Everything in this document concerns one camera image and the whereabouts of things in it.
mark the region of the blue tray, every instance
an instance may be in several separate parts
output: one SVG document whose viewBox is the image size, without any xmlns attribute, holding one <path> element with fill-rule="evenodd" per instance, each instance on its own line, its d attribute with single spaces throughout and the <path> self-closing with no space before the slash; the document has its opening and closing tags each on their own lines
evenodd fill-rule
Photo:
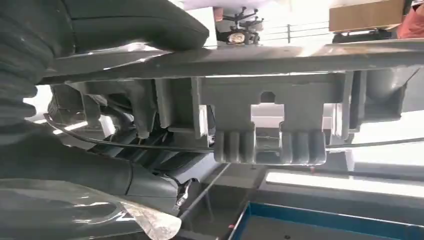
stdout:
<svg viewBox="0 0 424 240">
<path fill-rule="evenodd" d="M 419 225 L 255 202 L 246 205 L 229 240 L 241 239 L 251 216 L 396 240 L 424 240 L 424 227 Z"/>
</svg>

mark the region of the gray machinery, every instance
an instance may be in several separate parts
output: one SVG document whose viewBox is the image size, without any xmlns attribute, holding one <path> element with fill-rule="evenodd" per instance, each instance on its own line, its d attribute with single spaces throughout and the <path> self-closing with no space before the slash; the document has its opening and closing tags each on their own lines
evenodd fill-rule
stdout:
<svg viewBox="0 0 424 240">
<path fill-rule="evenodd" d="M 125 63 L 144 53 L 114 53 L 98 59 L 110 66 L 108 61 L 122 57 L 115 63 L 121 66 L 68 74 L 70 65 L 82 66 L 92 57 L 86 55 L 58 59 L 41 83 L 146 99 L 129 97 L 138 137 L 149 137 L 158 114 L 161 128 L 173 133 L 164 150 L 213 151 L 221 163 L 320 165 L 328 151 L 367 146 L 348 144 L 362 122 L 400 118 L 406 83 L 420 70 L 421 46 L 420 40 L 383 40 L 320 48 L 201 49 L 131 64 Z M 147 91 L 134 94 L 137 88 Z M 283 121 L 274 128 L 256 127 L 252 109 L 260 112 L 261 103 L 283 105 L 277 114 Z M 215 125 L 212 142 L 208 115 Z"/>
<path fill-rule="evenodd" d="M 361 123 L 400 118 L 407 82 L 424 65 L 421 39 L 204 49 L 208 30 L 167 0 L 2 0 L 0 26 L 0 179 L 70 182 L 177 215 L 213 158 L 321 165 L 331 152 L 424 141 L 350 144 Z M 158 50 L 114 49 L 133 42 Z M 35 85 L 53 88 L 47 122 L 93 148 L 25 121 Z M 279 105 L 280 121 L 256 126 L 261 103 Z M 79 112 L 89 127 L 113 116 L 118 132 L 99 140 L 65 130 Z M 0 238 L 28 239 L 21 223 L 52 237 L 67 224 L 82 230 L 78 216 L 110 214 L 62 201 L 69 215 L 34 210 L 12 194 L 0 196 Z M 27 222 L 36 219 L 28 210 L 49 222 Z"/>
</svg>

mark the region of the gray machine frame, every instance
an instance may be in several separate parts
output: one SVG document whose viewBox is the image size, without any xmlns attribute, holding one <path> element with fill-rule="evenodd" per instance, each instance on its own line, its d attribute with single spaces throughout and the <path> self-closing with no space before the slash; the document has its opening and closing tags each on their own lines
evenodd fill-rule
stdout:
<svg viewBox="0 0 424 240">
<path fill-rule="evenodd" d="M 385 80 L 384 70 L 413 76 L 424 64 L 423 51 L 422 39 L 398 39 L 200 49 L 147 59 L 146 52 L 110 53 L 97 56 L 102 59 L 99 67 L 108 66 L 104 70 L 80 73 L 64 67 L 82 66 L 93 57 L 85 55 L 58 59 L 41 84 L 65 83 L 88 95 L 125 93 L 138 136 L 149 137 L 158 113 L 160 126 L 174 132 L 171 145 L 178 147 L 210 145 L 206 111 L 210 105 L 218 162 L 319 165 L 325 163 L 326 146 L 334 139 L 347 140 L 363 121 L 376 116 L 380 116 L 377 121 L 400 118 L 409 78 Z M 110 67 L 112 59 L 116 67 Z M 394 110 L 387 115 L 367 108 L 367 94 L 389 96 Z M 284 121 L 273 130 L 274 140 L 265 143 L 257 138 L 252 122 L 251 106 L 260 103 L 284 104 Z M 332 104 L 333 109 L 329 133 L 323 129 L 324 104 Z M 267 157 L 256 157 L 270 151 Z"/>
</svg>

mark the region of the metal bar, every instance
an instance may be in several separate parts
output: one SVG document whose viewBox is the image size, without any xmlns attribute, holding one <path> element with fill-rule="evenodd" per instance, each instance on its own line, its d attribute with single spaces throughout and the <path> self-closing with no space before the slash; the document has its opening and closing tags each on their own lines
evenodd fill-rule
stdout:
<svg viewBox="0 0 424 240">
<path fill-rule="evenodd" d="M 378 172 L 365 172 L 365 171 L 343 171 L 343 170 L 330 170 L 330 169 L 317 169 L 314 168 L 287 168 L 287 166 L 272 166 L 270 169 L 283 169 L 289 172 L 302 172 L 311 173 L 313 176 L 319 174 L 334 175 L 339 177 L 352 176 L 362 178 L 374 178 L 374 179 L 386 179 L 386 180 L 401 180 L 401 181 L 414 181 L 424 182 L 424 176 L 409 176 L 409 175 L 398 175 L 390 173 L 378 173 Z"/>
<path fill-rule="evenodd" d="M 287 24 L 287 42 L 290 43 L 290 24 Z"/>
<path fill-rule="evenodd" d="M 230 167 L 230 164 L 227 164 L 221 172 L 216 175 L 216 177 L 209 183 L 209 185 L 196 197 L 196 199 L 187 207 L 187 209 L 179 216 L 181 220 L 184 220 L 190 213 L 190 211 L 202 200 L 203 196 L 205 196 L 209 189 L 215 184 L 215 182 L 222 176 L 222 174 Z"/>
</svg>

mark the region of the fluorescent light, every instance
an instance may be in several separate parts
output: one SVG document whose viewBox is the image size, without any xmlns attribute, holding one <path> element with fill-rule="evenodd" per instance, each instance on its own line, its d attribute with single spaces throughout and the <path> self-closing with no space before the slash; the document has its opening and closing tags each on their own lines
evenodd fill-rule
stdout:
<svg viewBox="0 0 424 240">
<path fill-rule="evenodd" d="M 35 124 L 45 124 L 45 123 L 47 123 L 47 120 L 46 119 L 41 119 L 41 120 L 34 121 L 34 123 Z"/>
<path fill-rule="evenodd" d="M 266 176 L 266 182 L 424 198 L 424 186 L 410 184 L 311 176 L 285 172 L 269 172 Z"/>
<path fill-rule="evenodd" d="M 69 126 L 65 127 L 65 130 L 72 131 L 72 130 L 79 129 L 79 128 L 82 128 L 84 126 L 87 126 L 88 124 L 89 124 L 88 122 L 83 121 L 83 122 L 80 122 L 80 123 L 77 123 L 77 124 L 74 124 L 74 125 L 69 125 Z M 53 131 L 54 135 L 58 135 L 58 134 L 61 134 L 61 133 L 63 133 L 62 130 L 54 130 Z"/>
</svg>

